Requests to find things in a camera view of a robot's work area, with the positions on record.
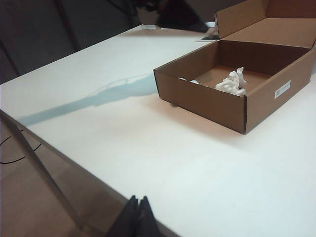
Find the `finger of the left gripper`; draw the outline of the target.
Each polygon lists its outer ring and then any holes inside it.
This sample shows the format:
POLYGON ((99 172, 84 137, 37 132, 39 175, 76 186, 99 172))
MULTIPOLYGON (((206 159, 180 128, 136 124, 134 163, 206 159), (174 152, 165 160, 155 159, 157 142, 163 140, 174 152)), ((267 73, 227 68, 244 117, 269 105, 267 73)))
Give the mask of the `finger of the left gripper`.
POLYGON ((206 33, 209 29, 185 0, 160 0, 156 25, 200 33, 206 33))

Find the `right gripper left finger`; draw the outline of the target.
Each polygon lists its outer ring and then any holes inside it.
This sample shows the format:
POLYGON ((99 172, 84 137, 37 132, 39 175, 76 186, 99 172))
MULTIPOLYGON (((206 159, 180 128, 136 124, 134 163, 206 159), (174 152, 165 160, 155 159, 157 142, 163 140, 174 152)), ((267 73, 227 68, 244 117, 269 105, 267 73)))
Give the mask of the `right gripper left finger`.
POLYGON ((133 195, 112 224, 106 237, 132 237, 134 236, 137 219, 138 199, 133 195))

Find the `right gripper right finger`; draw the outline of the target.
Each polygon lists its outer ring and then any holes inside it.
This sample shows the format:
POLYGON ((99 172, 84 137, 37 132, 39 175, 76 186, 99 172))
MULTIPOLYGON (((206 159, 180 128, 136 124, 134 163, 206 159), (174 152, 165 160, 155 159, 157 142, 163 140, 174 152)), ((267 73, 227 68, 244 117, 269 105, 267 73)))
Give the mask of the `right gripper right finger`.
POLYGON ((134 236, 158 237, 158 225, 147 196, 141 199, 136 212, 134 236))

